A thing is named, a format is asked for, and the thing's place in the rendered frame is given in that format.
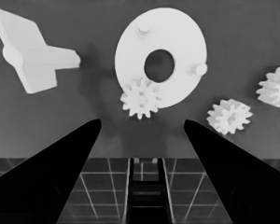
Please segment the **small white gear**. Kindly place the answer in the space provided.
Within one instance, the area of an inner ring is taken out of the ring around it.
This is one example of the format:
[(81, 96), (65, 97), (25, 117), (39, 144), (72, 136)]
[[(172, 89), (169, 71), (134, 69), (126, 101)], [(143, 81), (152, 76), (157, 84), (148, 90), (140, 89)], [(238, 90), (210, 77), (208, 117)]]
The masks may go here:
[(235, 134), (250, 122), (253, 113), (251, 107), (237, 100), (221, 100), (207, 112), (208, 124), (221, 134)]
[(151, 118), (151, 113), (157, 113), (160, 109), (158, 103), (161, 101), (159, 88), (146, 78), (132, 80), (123, 87), (120, 100), (122, 109), (129, 111), (129, 116), (137, 116), (139, 120), (143, 117)]
[(280, 107), (280, 66), (274, 72), (266, 74), (266, 79), (259, 83), (258, 99), (265, 104)]

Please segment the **small white T-shaped piece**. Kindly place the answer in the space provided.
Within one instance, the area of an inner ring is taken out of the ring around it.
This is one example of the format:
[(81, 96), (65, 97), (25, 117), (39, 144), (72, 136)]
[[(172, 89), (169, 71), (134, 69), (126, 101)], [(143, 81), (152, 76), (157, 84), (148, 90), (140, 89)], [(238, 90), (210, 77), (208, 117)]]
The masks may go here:
[(48, 45), (35, 21), (1, 8), (0, 39), (4, 59), (28, 94), (55, 88), (57, 70), (78, 68), (81, 63), (75, 50)]

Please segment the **white round carrier with pins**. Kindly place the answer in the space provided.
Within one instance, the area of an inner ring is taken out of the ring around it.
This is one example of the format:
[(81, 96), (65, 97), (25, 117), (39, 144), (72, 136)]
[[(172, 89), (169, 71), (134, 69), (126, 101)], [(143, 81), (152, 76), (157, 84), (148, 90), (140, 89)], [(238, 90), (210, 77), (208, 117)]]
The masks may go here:
[[(165, 50), (174, 60), (174, 71), (164, 81), (147, 76), (149, 54)], [(141, 77), (159, 88), (160, 108), (185, 100), (207, 72), (207, 47), (197, 22), (172, 7), (147, 10), (133, 19), (122, 32), (115, 51), (115, 71), (122, 87)]]

